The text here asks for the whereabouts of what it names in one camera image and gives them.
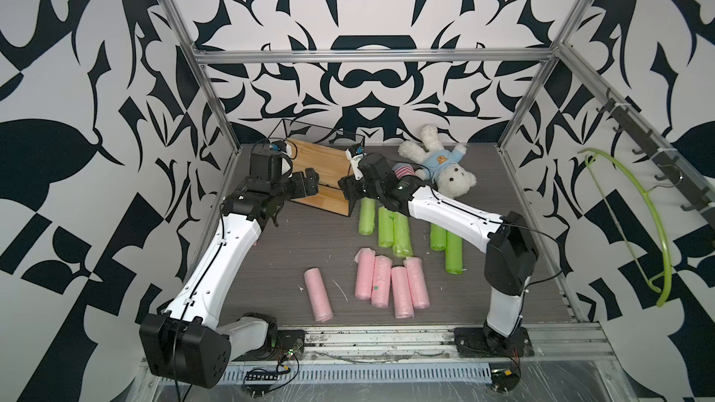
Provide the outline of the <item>green trash bag roll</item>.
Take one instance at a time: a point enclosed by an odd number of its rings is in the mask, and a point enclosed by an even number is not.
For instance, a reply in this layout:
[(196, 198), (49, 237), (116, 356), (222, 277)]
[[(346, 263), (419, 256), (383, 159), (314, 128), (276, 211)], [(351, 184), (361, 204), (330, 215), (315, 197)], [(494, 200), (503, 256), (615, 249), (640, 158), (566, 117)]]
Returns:
[(401, 213), (395, 212), (393, 216), (394, 243), (393, 253), (398, 258), (408, 258), (413, 256), (411, 246), (411, 235), (409, 218)]
[(392, 248), (395, 243), (394, 212), (385, 207), (378, 210), (378, 246)]
[(446, 247), (444, 251), (445, 271), (451, 275), (462, 275), (463, 264), (463, 239), (452, 232), (446, 233)]
[(359, 209), (359, 233), (363, 236), (370, 236), (374, 233), (376, 217), (376, 201), (363, 197), (360, 200)]
[(430, 225), (430, 249), (432, 251), (445, 251), (447, 248), (447, 231), (432, 223)]

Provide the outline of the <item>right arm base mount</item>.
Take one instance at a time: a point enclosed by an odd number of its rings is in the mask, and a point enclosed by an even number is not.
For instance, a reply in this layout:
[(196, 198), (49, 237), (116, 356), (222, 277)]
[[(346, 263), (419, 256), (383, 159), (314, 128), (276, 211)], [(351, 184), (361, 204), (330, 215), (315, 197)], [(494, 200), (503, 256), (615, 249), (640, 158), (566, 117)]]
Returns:
[(454, 344), (460, 357), (533, 357), (529, 332), (524, 327), (508, 337), (497, 333), (487, 325), (476, 328), (455, 328)]

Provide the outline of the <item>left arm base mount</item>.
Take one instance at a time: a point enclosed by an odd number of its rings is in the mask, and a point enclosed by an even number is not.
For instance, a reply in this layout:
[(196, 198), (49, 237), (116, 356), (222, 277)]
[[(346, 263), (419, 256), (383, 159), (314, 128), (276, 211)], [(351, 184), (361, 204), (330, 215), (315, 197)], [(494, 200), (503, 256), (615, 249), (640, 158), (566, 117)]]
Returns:
[(239, 361), (266, 361), (278, 359), (284, 352), (297, 349), (304, 351), (305, 330), (282, 328), (277, 318), (259, 313), (247, 313), (246, 316), (259, 318), (268, 323), (266, 340), (261, 348), (249, 351), (238, 358)]

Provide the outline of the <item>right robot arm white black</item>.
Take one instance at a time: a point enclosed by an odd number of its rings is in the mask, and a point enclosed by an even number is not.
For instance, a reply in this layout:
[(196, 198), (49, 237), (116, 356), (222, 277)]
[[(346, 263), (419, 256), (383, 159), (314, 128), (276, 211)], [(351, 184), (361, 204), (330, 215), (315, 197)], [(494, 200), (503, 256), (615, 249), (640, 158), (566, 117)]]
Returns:
[(350, 148), (346, 158), (352, 173), (339, 180), (339, 187), (350, 207), (363, 197), (375, 199), (387, 210), (434, 223), (485, 254), (484, 277), (492, 290), (484, 335), (495, 344), (513, 337), (521, 326), (523, 298), (539, 258), (521, 214), (478, 210), (445, 197), (414, 175), (400, 178), (381, 154)]

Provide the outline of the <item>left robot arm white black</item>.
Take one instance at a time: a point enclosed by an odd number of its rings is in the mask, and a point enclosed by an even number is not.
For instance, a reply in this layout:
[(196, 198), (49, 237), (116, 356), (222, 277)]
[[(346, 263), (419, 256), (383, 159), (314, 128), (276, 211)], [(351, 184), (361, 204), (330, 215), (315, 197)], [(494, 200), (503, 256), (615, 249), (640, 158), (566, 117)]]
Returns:
[(295, 171), (296, 155), (296, 145), (286, 141), (256, 147), (248, 176), (221, 202), (217, 231), (197, 268), (162, 313), (143, 320), (139, 335), (154, 376), (212, 388), (231, 361), (274, 346), (277, 323), (271, 316), (249, 313), (227, 325), (220, 317), (266, 225), (277, 222), (286, 202), (318, 193), (320, 175)]

